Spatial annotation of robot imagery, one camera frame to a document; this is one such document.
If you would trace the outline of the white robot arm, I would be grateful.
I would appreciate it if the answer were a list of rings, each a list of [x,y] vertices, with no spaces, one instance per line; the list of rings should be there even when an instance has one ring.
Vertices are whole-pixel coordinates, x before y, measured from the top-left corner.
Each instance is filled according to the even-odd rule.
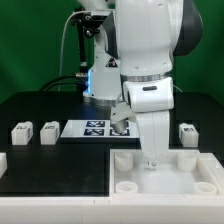
[[[77,0],[94,37],[87,102],[111,107],[119,133],[136,123],[146,166],[154,169],[169,148],[174,107],[173,58],[202,37],[194,0]]]

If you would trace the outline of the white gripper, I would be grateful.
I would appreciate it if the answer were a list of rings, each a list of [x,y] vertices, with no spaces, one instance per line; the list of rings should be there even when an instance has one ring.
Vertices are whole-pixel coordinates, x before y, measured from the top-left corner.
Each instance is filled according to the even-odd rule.
[[[137,113],[136,123],[144,156],[160,157],[166,155],[169,148],[169,111]],[[157,166],[156,160],[147,161],[149,169],[155,170]]]

